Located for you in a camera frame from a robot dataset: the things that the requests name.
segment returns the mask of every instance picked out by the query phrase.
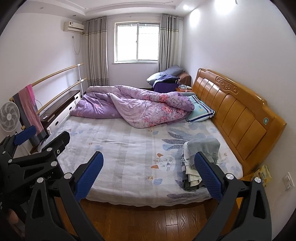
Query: blue gripper pad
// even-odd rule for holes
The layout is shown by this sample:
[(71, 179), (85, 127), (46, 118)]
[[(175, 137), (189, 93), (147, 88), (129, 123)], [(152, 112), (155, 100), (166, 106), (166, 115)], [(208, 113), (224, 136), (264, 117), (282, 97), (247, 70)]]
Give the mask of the blue gripper pad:
[(30, 126), (29, 128), (26, 128), (25, 130), (23, 130), (15, 136), (13, 144), (20, 146), (26, 140), (29, 140), (31, 137), (36, 135), (36, 132), (37, 130), (35, 126)]
[(88, 166), (76, 183), (76, 192), (74, 196), (77, 202), (80, 202), (81, 199), (86, 198), (94, 181), (100, 173), (104, 164), (103, 154), (100, 152), (96, 152), (89, 162), (87, 164), (83, 164)]
[(211, 197), (220, 202), (223, 198), (223, 185), (214, 173), (213, 169), (210, 167), (209, 161), (206, 161), (206, 157), (198, 152), (194, 157), (194, 165)]

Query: window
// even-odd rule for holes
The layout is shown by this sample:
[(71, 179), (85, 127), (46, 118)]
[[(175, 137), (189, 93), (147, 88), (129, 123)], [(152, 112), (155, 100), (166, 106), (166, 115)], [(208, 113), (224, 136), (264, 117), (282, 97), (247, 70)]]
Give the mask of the window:
[(117, 23), (115, 62), (157, 62), (159, 23)]

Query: bed sheet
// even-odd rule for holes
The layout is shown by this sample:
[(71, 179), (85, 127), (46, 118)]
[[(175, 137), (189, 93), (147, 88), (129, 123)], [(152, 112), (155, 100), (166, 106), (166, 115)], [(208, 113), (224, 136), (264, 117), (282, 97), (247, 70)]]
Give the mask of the bed sheet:
[(240, 163), (211, 120), (137, 129), (124, 119), (70, 116), (43, 146), (63, 131), (70, 133), (70, 143), (58, 157), (64, 172), (74, 172), (95, 151), (104, 156), (104, 166), (87, 196), (92, 201), (157, 207), (209, 199), (206, 188), (186, 192), (180, 187), (183, 143), (194, 138), (217, 138), (220, 168), (236, 178), (243, 176)]

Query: white wall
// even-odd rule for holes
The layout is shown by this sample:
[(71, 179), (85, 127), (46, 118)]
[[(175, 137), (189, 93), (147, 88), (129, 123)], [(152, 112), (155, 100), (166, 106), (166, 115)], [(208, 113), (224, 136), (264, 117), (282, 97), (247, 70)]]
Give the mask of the white wall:
[[(151, 88), (146, 79), (158, 72), (156, 63), (117, 63), (114, 64), (115, 23), (130, 21), (161, 21), (161, 14), (133, 13), (108, 16), (107, 19), (107, 57), (110, 85), (129, 85), (137, 88)], [(182, 44), (182, 24), (180, 21), (180, 46)]]
[[(0, 37), (0, 106), (28, 84), (82, 62), (81, 51), (76, 55), (72, 42), (74, 36), (78, 52), (79, 34), (63, 32), (63, 23), (69, 20), (38, 13), (12, 17)], [(33, 87), (35, 97), (46, 104), (78, 79), (77, 68), (66, 71)], [(0, 140), (4, 135), (1, 130)]]
[(224, 15), (214, 0), (206, 1), (184, 19), (183, 31), (181, 66), (191, 76), (202, 67), (236, 80), (264, 97), (287, 122), (265, 161), (273, 178), (266, 193), (274, 237), (296, 206), (296, 187), (285, 192), (282, 182), (290, 172), (296, 184), (296, 36), (269, 0), (238, 1)]

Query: window sill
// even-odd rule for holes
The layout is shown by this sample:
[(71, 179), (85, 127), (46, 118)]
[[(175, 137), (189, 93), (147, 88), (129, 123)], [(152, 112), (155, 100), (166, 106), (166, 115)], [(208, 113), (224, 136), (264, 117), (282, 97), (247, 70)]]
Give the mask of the window sill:
[(112, 64), (130, 64), (130, 63), (157, 64), (158, 61), (117, 61)]

